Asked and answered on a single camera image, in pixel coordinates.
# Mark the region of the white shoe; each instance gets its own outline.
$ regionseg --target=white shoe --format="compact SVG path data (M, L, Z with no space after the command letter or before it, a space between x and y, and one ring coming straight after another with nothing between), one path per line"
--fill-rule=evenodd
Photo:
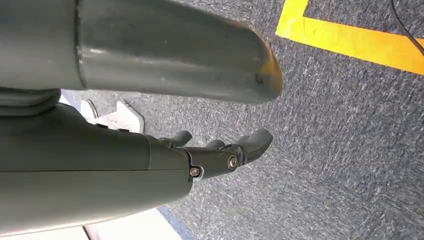
M91 122L98 117L96 107L90 100L81 101L79 112L88 122Z
M126 129L140 134L145 128L143 117L124 101L118 101L115 112L96 118L95 123L106 125L110 129Z

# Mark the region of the prosthetic arm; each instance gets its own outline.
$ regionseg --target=prosthetic arm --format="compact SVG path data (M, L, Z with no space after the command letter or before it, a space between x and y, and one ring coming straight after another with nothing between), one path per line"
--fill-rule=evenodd
M185 147L93 125L58 103L98 89L247 103L276 98L270 48L239 23L168 0L0 3L0 236L86 225L186 196L258 159L272 135Z

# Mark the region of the gray carpet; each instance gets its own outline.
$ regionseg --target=gray carpet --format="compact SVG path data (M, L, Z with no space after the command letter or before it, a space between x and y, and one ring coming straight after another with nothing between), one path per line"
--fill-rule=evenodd
M192 145L230 143L258 128L275 140L263 158L196 183L167 208L197 240L424 239L424 77L275 36L283 0L183 0L244 22L284 73L275 101L235 104L175 96L69 92L101 114L120 97L146 132L192 132ZM424 38L424 1L398 6ZM397 33L387 1L310 0L305 15Z

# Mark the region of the bolt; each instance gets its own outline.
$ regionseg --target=bolt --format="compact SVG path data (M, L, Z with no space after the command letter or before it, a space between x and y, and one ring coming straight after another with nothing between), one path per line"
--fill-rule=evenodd
M237 159L236 156L231 155L228 158L228 168L230 169L236 168L238 164L239 164L239 160Z
M200 175L200 169L197 167L190 168L190 175L192 177L198 177Z

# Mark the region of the blue stripe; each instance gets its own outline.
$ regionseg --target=blue stripe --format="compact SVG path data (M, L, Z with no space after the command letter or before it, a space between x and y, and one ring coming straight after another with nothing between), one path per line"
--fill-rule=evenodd
M190 234L187 226L176 216L174 216L170 210L164 206L159 207L157 210L162 216L168 221L175 232L181 237L182 240L193 240L194 238Z

